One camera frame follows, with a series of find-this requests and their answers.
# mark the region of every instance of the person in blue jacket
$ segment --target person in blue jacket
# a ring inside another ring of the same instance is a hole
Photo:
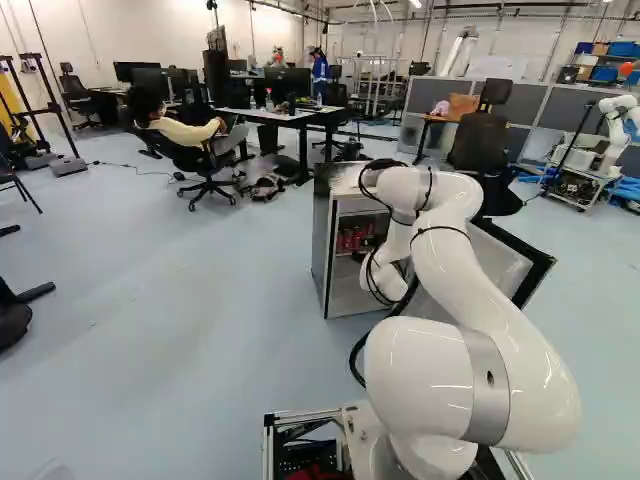
[[[314,48],[310,55],[313,57],[313,95],[315,97],[320,94],[322,103],[327,100],[327,82],[329,81],[329,62],[320,47]]]

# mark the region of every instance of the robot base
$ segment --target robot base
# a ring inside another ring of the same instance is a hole
[[[29,170],[37,170],[39,168],[48,167],[49,164],[58,159],[59,156],[57,153],[43,153],[39,157],[27,157],[24,159],[24,163],[27,165]]]
[[[53,160],[49,163],[54,177],[62,177],[76,172],[83,172],[88,169],[87,162],[82,158],[64,157]]]
[[[351,466],[358,480],[455,480],[476,456],[476,444],[447,437],[424,435],[411,446],[391,438],[366,401],[346,406],[342,412]],[[420,476],[401,466],[410,464]]]

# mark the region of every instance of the white robot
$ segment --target white robot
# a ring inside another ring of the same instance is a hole
[[[422,287],[457,323],[400,315],[370,333],[367,411],[348,418],[353,431],[366,424],[378,433],[358,448],[357,438],[349,442],[356,478],[456,479],[478,443],[534,453],[570,445],[581,423],[576,384],[487,278],[467,236],[480,185],[458,173],[393,166],[375,186],[392,220],[385,243],[362,264],[361,287],[401,301],[409,288],[392,262],[410,257]]]
[[[609,147],[604,152],[605,163],[611,159],[609,163],[613,165],[631,143],[630,135],[624,132],[624,121],[630,119],[636,128],[640,126],[638,99],[633,95],[603,98],[598,102],[598,108],[604,114],[609,128]]]

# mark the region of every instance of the computer tower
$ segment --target computer tower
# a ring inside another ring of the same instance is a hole
[[[204,50],[205,83],[209,89],[209,96],[216,107],[225,107],[225,87],[229,82],[229,67],[227,65],[227,53],[217,50]]]

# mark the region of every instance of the yellow shirt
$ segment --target yellow shirt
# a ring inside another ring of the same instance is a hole
[[[149,122],[152,130],[157,130],[169,140],[185,147],[201,147],[202,142],[213,137],[218,130],[220,121],[217,119],[210,120],[203,127],[193,125],[185,125],[172,118],[161,117],[158,120]]]

